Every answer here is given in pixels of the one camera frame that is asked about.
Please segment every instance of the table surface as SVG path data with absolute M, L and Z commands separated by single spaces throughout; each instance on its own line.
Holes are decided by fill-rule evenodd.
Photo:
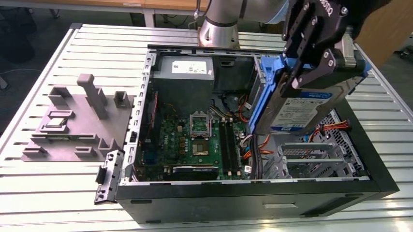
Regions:
M 19 0 L 20 2 L 42 2 L 55 4 L 75 4 L 90 6 L 142 7 L 194 11 L 197 0 Z M 209 0 L 201 0 L 201 11 L 207 8 Z
M 241 32 L 239 41 L 245 49 L 281 51 L 283 47 L 279 35 Z M 134 95 L 142 83 L 147 44 L 197 46 L 197 31 L 100 25 L 68 30 L 0 138 L 0 231 L 413 230 L 409 220 L 413 216 L 412 112 L 376 69 L 348 101 L 400 192 L 381 200 L 362 202 L 329 217 L 138 225 L 120 205 L 94 205 L 99 162 L 23 162 L 21 150 L 51 104 L 47 94 L 52 87 L 67 86 L 71 93 L 83 93 L 76 86 L 78 75 L 92 73 L 95 85 L 106 94 L 123 90 Z

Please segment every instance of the white sticker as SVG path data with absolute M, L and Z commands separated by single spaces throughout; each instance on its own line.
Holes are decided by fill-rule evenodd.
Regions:
M 253 167 L 251 166 L 245 166 L 245 173 L 251 173 L 253 172 Z
M 136 4 L 136 3 L 124 3 L 123 5 L 124 6 L 142 6 L 140 4 Z
M 297 131 L 302 129 L 317 115 L 316 108 L 329 100 L 330 98 L 287 98 L 273 121 L 271 128 L 277 131 Z
M 251 106 L 250 103 L 246 102 L 246 103 L 245 103 L 245 107 L 246 107 L 247 110 L 250 110 L 253 106 Z
M 172 62 L 172 73 L 206 74 L 207 62 L 175 60 Z

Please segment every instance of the power supply label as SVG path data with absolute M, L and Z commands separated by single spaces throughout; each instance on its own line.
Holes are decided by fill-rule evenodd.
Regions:
M 207 62 L 175 60 L 172 62 L 172 73 L 206 74 Z
M 273 121 L 275 131 L 299 131 L 317 115 L 317 107 L 325 104 L 333 94 L 302 92 L 298 98 L 287 98 Z

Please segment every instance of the ram slot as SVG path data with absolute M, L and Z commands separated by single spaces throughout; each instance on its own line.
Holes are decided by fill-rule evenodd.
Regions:
M 235 150 L 234 128 L 231 122 L 226 122 L 226 147 L 230 159 L 231 172 L 233 174 L 237 174 L 239 168 L 238 168 L 238 155 Z
M 222 169 L 223 173 L 227 174 L 231 171 L 231 161 L 229 156 L 229 148 L 226 142 L 226 123 L 219 122 L 219 143 L 221 143 L 221 155 L 222 155 Z

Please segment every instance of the hard drive label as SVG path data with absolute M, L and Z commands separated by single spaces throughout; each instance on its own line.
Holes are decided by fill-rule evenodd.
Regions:
M 271 123 L 275 131 L 299 131 L 317 115 L 317 107 L 325 104 L 333 94 L 302 92 L 301 98 L 287 98 Z

